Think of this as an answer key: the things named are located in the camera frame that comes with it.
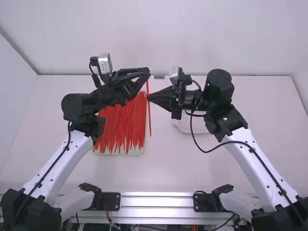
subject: white wall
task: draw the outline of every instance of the white wall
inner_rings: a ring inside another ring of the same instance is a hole
[[[37,74],[0,35],[0,173],[36,79]]]
[[[3,0],[0,27],[41,74],[88,74],[110,52],[115,69],[292,75],[308,109],[306,0]]]

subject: black cable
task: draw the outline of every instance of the black cable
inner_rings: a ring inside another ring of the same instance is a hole
[[[136,224],[132,229],[130,229],[130,231],[133,231],[136,227],[137,227],[138,224]]]
[[[230,220],[232,220],[233,217],[235,217],[236,214],[234,213],[225,223],[223,223],[222,225],[218,226],[217,228],[215,229],[212,229],[212,230],[204,230],[204,231],[215,231],[215,230],[219,230],[220,228],[222,228],[223,226],[225,226]]]
[[[147,226],[147,225],[137,225],[137,227],[144,227],[144,228],[149,228],[149,229],[159,230],[159,231],[167,231],[167,230],[164,230],[164,229],[155,228],[155,227],[151,227],[151,226]]]
[[[196,80],[193,80],[193,79],[192,79],[192,82],[193,82],[195,85],[197,85],[198,88],[199,88],[199,90],[201,91],[201,86],[200,86],[200,84],[199,84]]]
[[[202,190],[198,190],[198,191],[195,191],[195,192],[194,192],[194,195],[197,194],[197,193],[207,194],[206,192],[204,192],[204,191],[202,191]]]
[[[287,200],[287,202],[290,204],[291,208],[294,210],[294,212],[296,213],[296,215],[298,216],[299,220],[301,221],[301,223],[303,224],[304,227],[306,227],[306,224],[305,222],[303,221],[302,217],[300,216],[298,210],[295,208],[294,204],[292,203],[292,201],[290,200],[290,198],[288,197],[286,191],[282,188],[282,186],[279,184],[279,182],[276,180],[276,178],[274,177],[274,175],[271,173],[271,171],[269,170],[269,168],[266,166],[266,164],[263,162],[263,160],[260,158],[260,156],[257,154],[257,152],[247,143],[245,142],[242,142],[242,141],[227,141],[227,142],[224,142],[224,143],[221,143],[219,145],[217,145],[216,147],[208,150],[208,151],[204,151],[197,143],[196,141],[196,138],[194,137],[194,134],[193,134],[193,115],[191,115],[191,119],[190,119],[190,127],[191,127],[191,134],[192,134],[192,139],[194,141],[194,143],[196,144],[196,146],[198,147],[198,149],[203,152],[203,153],[210,153],[214,150],[216,150],[217,148],[223,146],[223,145],[226,145],[228,143],[238,143],[238,144],[242,144],[246,147],[249,148],[249,151],[252,152],[256,157],[257,159],[260,161],[260,163],[262,164],[262,166],[265,168],[265,170],[268,172],[268,174],[270,175],[270,177],[272,178],[272,180],[275,182],[276,186],[279,188],[281,194],[285,197],[285,199]]]
[[[203,115],[196,115],[196,114],[193,114],[193,113],[189,113],[189,112],[187,112],[187,110],[185,110],[185,113],[187,115],[190,115],[190,116],[193,116],[193,117],[204,117],[205,116],[205,114],[203,114]]]
[[[68,130],[68,141],[67,141],[67,145],[64,147],[63,151],[60,153],[60,155],[57,157],[57,159],[52,163],[52,165],[49,167],[49,169],[45,172],[45,174],[42,176],[42,178],[37,182],[37,184],[33,187],[33,189],[30,191],[30,193],[26,196],[26,198],[23,200],[23,202],[21,203],[20,207],[17,210],[15,219],[13,224],[17,221],[22,209],[24,208],[24,206],[26,205],[28,199],[30,198],[31,194],[35,191],[35,189],[37,189],[41,183],[44,181],[44,179],[46,178],[46,176],[48,175],[48,173],[51,171],[51,169],[55,166],[55,164],[58,162],[58,160],[62,157],[62,155],[69,150],[69,144],[71,141],[71,131],[69,129],[71,122],[68,122],[67,124],[67,130]]]
[[[91,62],[89,63],[89,69],[90,69],[92,75],[95,75],[94,71],[92,70]]]
[[[76,221],[77,221],[77,231],[80,228],[80,223],[79,223],[79,219],[78,219],[78,214],[76,213]]]

